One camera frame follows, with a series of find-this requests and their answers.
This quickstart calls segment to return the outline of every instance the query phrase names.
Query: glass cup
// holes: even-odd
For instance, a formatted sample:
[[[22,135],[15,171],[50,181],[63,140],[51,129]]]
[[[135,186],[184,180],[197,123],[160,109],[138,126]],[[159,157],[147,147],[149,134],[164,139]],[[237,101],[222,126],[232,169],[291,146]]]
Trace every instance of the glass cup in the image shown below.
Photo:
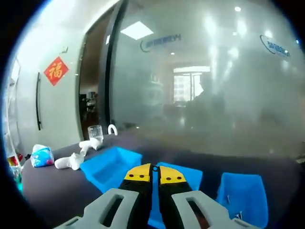
[[[100,125],[92,125],[88,127],[89,139],[95,138],[103,142],[103,131]]]

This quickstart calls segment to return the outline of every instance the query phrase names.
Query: white hook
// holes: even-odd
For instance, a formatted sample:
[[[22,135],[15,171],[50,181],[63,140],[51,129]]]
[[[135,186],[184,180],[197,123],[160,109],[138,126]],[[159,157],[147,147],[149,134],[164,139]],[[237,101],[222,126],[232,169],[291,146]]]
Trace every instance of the white hook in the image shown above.
[[[113,130],[114,135],[118,135],[118,130],[116,129],[115,125],[110,124],[110,125],[108,126],[108,134],[109,134],[109,135],[112,134],[111,130]]]

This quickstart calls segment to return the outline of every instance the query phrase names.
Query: plastic bag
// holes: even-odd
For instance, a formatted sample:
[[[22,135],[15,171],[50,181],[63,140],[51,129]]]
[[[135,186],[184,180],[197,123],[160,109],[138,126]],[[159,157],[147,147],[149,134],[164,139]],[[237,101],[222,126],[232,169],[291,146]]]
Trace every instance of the plastic bag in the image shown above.
[[[54,165],[54,156],[51,149],[43,145],[34,145],[30,159],[33,167]]]

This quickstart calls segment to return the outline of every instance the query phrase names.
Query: person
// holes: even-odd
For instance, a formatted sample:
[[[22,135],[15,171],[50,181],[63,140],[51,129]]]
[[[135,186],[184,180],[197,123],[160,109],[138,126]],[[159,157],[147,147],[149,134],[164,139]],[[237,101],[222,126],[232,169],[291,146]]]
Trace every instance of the person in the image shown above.
[[[215,90],[210,73],[201,75],[200,85],[201,94],[188,101],[185,107],[187,128],[206,134],[224,132],[229,124],[224,95]]]

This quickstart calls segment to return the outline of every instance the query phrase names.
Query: company logo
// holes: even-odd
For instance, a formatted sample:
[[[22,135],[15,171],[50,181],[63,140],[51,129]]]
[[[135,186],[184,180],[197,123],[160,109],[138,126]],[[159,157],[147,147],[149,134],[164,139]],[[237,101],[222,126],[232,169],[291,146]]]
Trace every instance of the company logo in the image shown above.
[[[150,49],[154,46],[167,44],[175,41],[181,41],[181,34],[175,34],[175,35],[169,35],[166,37],[157,38],[155,40],[148,41],[146,43],[144,43],[144,41],[141,41],[140,48],[143,52],[150,52]]]
[[[271,42],[270,38],[264,35],[260,35],[260,39],[263,45],[266,47],[266,49],[272,54],[278,54],[281,56],[290,57],[290,53],[285,48],[283,48],[278,44],[275,44],[274,42]]]

